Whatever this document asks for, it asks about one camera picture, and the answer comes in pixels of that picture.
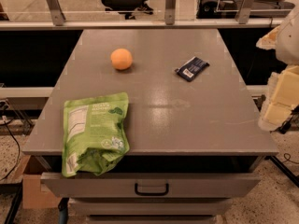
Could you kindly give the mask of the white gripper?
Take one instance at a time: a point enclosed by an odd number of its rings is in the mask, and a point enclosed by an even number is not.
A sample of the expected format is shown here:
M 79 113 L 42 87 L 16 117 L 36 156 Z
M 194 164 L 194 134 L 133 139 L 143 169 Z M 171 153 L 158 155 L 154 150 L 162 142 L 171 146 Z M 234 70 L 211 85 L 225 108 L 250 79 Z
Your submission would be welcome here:
M 276 49 L 277 59 L 288 65 L 280 74 L 273 72 L 267 82 L 259 127 L 274 131 L 299 106 L 299 7 L 295 7 L 280 24 L 261 37 L 256 47 Z

